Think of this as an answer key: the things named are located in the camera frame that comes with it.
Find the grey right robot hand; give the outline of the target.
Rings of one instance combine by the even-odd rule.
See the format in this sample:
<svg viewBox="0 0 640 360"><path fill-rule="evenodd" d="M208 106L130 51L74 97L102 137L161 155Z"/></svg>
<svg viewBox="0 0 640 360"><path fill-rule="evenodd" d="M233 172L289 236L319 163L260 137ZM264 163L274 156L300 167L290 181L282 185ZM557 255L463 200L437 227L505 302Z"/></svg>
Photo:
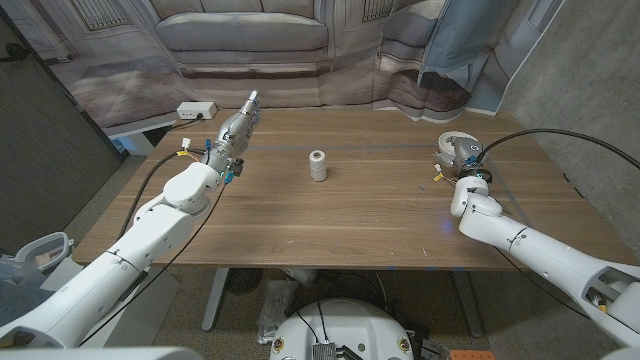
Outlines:
<svg viewBox="0 0 640 360"><path fill-rule="evenodd" d="M478 160L484 146L473 136L461 132L447 132L438 140L439 151L435 153L438 161L457 173L463 170L482 169Z"/></svg>

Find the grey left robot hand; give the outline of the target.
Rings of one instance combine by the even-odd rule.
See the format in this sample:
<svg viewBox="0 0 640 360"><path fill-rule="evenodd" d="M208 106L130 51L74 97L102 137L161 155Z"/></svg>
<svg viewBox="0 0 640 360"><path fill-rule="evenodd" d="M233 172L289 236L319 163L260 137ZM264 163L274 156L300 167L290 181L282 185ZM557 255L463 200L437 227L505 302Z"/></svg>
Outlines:
<svg viewBox="0 0 640 360"><path fill-rule="evenodd" d="M260 122L260 115L260 98L258 91L253 90L240 110L222 123L201 162L217 172L229 167L248 147L253 131Z"/></svg>

